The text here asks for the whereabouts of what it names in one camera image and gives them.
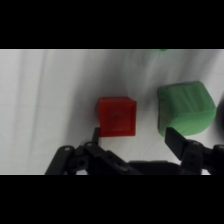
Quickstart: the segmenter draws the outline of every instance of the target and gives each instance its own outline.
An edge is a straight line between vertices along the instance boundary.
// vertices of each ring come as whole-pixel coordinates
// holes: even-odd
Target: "red cube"
[[[99,99],[100,137],[136,135],[137,102],[128,97]]]

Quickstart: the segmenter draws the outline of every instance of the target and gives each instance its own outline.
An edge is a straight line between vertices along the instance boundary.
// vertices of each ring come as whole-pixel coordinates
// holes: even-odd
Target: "green cube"
[[[216,116],[216,106],[201,82],[161,87],[159,97],[159,133],[165,137],[172,127],[183,136],[208,128]]]

